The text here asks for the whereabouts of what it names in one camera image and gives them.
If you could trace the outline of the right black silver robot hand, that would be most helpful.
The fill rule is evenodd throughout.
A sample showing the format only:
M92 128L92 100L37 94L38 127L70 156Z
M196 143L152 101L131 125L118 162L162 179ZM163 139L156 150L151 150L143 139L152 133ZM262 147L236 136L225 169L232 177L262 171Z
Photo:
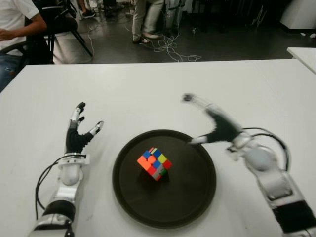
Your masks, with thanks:
M214 103L207 102L201 97L191 93L185 93L182 97L182 101L201 107L215 122L215 128L210 133L193 138L189 142L190 144L232 142L242 133L242 127L236 124Z

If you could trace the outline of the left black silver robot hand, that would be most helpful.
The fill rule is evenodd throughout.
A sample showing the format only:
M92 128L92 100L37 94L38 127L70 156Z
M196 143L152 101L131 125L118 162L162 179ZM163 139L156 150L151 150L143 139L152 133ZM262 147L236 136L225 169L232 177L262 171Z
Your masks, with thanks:
M80 115L84 111L85 106L84 102L79 103L70 117L65 141L66 154L81 153L84 147L101 131L104 125L104 121L100 121L85 134L79 134L78 127L85 119L84 116L81 117Z

